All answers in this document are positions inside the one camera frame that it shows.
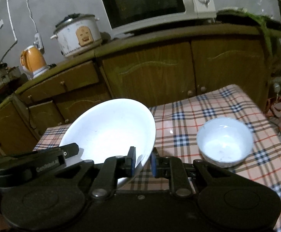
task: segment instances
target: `wall switch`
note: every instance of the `wall switch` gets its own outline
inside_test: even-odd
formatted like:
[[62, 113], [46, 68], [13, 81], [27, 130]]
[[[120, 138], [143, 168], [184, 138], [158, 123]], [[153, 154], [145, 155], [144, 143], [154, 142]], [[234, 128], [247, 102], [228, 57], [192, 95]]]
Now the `wall switch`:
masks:
[[1, 19], [0, 20], [0, 29], [2, 28], [2, 26], [3, 26], [3, 20]]
[[43, 49], [43, 43], [42, 43], [42, 39], [41, 39], [41, 35], [40, 33], [36, 33], [34, 35], [34, 45], [39, 49], [42, 50]]

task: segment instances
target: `white bowl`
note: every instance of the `white bowl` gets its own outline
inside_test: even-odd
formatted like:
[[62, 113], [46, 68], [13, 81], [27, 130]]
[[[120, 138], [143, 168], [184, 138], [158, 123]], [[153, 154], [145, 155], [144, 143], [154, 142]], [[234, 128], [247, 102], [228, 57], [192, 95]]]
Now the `white bowl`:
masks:
[[[154, 118], [146, 106], [131, 99], [114, 99], [83, 113], [68, 128], [60, 146], [75, 142], [80, 148], [78, 156], [74, 156], [76, 158], [67, 159], [67, 165], [85, 159], [93, 160], [95, 164], [104, 163], [108, 157], [126, 156], [134, 146], [137, 175], [150, 157], [155, 138]], [[129, 180], [119, 179], [117, 187]]]
[[220, 167], [232, 167], [243, 162], [253, 148], [248, 127], [232, 118], [207, 121], [196, 136], [204, 159]]

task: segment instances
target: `drawer knob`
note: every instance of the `drawer knob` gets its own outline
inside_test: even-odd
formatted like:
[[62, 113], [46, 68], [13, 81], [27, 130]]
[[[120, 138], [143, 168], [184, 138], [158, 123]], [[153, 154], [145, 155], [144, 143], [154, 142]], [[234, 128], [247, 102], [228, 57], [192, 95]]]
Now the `drawer knob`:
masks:
[[192, 90], [189, 90], [189, 91], [188, 91], [188, 97], [190, 98], [190, 97], [193, 97], [193, 96], [194, 96], [193, 91], [192, 91]]
[[202, 87], [200, 88], [200, 91], [201, 91], [202, 93], [205, 93], [205, 92], [207, 91], [207, 88], [204, 87], [204, 86], [202, 86]]

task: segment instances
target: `microwave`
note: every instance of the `microwave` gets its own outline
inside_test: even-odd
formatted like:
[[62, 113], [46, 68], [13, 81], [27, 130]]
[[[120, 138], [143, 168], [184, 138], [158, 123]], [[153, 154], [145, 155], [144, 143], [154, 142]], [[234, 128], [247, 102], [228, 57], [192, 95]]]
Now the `microwave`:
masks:
[[113, 35], [198, 18], [215, 18], [213, 0], [102, 0]]

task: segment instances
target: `table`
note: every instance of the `table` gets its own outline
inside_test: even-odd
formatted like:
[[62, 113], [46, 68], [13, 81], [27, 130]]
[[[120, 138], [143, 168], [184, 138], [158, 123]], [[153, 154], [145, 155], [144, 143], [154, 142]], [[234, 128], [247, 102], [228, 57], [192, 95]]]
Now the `table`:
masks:
[[[253, 153], [244, 163], [229, 170], [270, 187], [281, 198], [281, 142], [260, 109], [237, 85], [151, 107], [150, 111], [156, 123], [155, 147], [160, 156], [176, 156], [186, 163], [201, 158], [196, 134], [206, 121], [231, 117], [244, 122], [253, 133]], [[35, 149], [58, 146], [69, 126], [48, 128]], [[123, 189], [165, 190], [168, 189], [168, 180], [153, 178], [147, 163]], [[281, 215], [276, 231], [281, 232]]]

